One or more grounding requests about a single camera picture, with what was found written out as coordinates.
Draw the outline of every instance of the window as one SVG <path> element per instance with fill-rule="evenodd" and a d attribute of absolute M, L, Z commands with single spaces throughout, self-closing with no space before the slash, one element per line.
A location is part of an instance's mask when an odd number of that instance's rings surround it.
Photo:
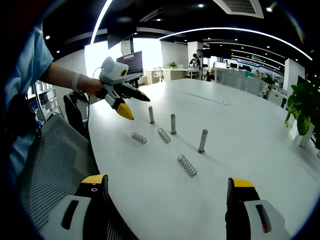
<path fill-rule="evenodd" d="M 162 67 L 161 42 L 153 38 L 134 38 L 133 48 L 135 52 L 142 51 L 143 69 Z"/>
<path fill-rule="evenodd" d="M 121 46 L 120 44 L 114 45 L 111 49 L 108 49 L 108 42 L 101 41 L 94 44 L 84 46 L 84 59 L 85 59 L 85 69 L 88 77 L 92 78 L 95 70 L 101 67 L 102 63 L 107 57 L 112 57 L 115 61 L 117 58 L 121 57 Z M 98 69 L 94 78 L 98 78 L 101 70 Z"/>

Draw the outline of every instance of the computer monitor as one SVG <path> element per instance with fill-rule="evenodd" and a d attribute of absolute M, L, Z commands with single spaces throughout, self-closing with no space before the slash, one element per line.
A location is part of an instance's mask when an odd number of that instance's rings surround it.
<path fill-rule="evenodd" d="M 236 69 L 236 68 L 238 68 L 238 64 L 236 64 L 236 63 L 230 63 L 230 68 Z"/>
<path fill-rule="evenodd" d="M 116 61 L 129 66 L 127 74 L 139 74 L 144 72 L 142 65 L 142 51 L 119 57 Z"/>
<path fill-rule="evenodd" d="M 249 67 L 249 66 L 243 65 L 243 69 L 244 69 L 244 70 L 247 70 L 248 72 L 251 72 L 251 67 Z"/>

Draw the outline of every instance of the spring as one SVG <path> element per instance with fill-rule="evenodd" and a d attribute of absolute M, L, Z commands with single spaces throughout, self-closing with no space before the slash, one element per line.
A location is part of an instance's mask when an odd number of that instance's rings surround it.
<path fill-rule="evenodd" d="M 131 137 L 133 137 L 135 140 L 139 141 L 142 144 L 145 144 L 147 142 L 147 139 L 144 136 L 141 136 L 140 134 L 134 131 L 131 133 Z"/>
<path fill-rule="evenodd" d="M 191 177 L 197 174 L 198 171 L 192 166 L 192 164 L 186 159 L 183 154 L 178 156 L 178 161 Z"/>
<path fill-rule="evenodd" d="M 162 128 L 158 129 L 158 133 L 160 134 L 163 141 L 165 141 L 166 143 L 169 143 L 171 141 L 171 138 L 166 134 L 166 132 Z"/>

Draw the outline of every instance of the black strap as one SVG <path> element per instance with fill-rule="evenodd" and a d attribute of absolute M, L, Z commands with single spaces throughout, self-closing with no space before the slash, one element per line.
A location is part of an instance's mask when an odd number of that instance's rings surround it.
<path fill-rule="evenodd" d="M 4 135 L 8 144 L 13 144 L 18 136 L 34 132 L 41 138 L 40 126 L 36 123 L 36 114 L 24 95 L 16 94 L 3 114 Z"/>

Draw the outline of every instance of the potted plant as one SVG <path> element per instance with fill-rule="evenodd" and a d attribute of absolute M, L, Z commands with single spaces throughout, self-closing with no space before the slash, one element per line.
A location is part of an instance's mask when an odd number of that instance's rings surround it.
<path fill-rule="evenodd" d="M 168 63 L 168 67 L 171 68 L 171 69 L 174 69 L 174 68 L 176 68 L 177 66 L 178 66 L 178 65 L 177 65 L 174 61 Z"/>
<path fill-rule="evenodd" d="M 313 81 L 291 85 L 292 95 L 288 98 L 288 114 L 285 125 L 288 127 L 291 114 L 294 116 L 299 135 L 299 146 L 305 147 L 312 134 L 315 134 L 315 146 L 320 149 L 320 88 Z"/>
<path fill-rule="evenodd" d="M 271 87 L 272 87 L 273 84 L 275 84 L 275 81 L 270 76 L 262 77 L 261 80 L 265 82 L 266 87 L 268 89 L 266 91 L 266 94 L 265 94 L 265 99 L 268 99 L 269 98 L 269 93 L 271 91 Z"/>

